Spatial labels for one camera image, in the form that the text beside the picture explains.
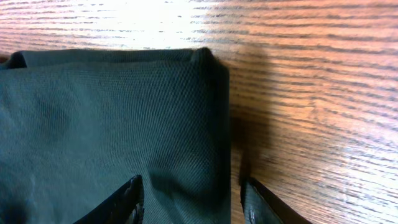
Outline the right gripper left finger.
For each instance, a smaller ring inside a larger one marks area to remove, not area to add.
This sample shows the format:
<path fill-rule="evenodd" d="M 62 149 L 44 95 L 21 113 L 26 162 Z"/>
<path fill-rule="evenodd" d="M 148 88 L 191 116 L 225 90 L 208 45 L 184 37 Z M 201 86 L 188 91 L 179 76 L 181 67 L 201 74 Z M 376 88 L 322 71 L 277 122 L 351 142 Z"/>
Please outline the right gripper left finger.
<path fill-rule="evenodd" d="M 142 176 L 135 175 L 74 224 L 142 224 L 143 218 Z"/>

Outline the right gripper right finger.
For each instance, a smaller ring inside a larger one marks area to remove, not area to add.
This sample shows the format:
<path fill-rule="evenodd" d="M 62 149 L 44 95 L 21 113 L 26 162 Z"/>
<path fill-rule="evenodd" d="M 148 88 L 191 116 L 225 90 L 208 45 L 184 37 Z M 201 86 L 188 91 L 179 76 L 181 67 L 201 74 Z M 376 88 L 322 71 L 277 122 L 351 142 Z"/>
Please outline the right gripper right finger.
<path fill-rule="evenodd" d="M 247 224 L 311 224 L 252 177 L 241 184 L 241 205 Z"/>

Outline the black polo shirt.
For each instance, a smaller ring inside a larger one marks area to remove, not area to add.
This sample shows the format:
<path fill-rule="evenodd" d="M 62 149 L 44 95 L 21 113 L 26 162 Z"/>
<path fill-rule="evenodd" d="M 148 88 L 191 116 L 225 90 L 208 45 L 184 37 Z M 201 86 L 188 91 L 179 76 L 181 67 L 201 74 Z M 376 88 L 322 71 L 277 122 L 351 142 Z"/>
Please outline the black polo shirt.
<path fill-rule="evenodd" d="M 74 223 L 135 175 L 144 223 L 229 223 L 229 71 L 196 50 L 1 64 L 1 222 Z"/>

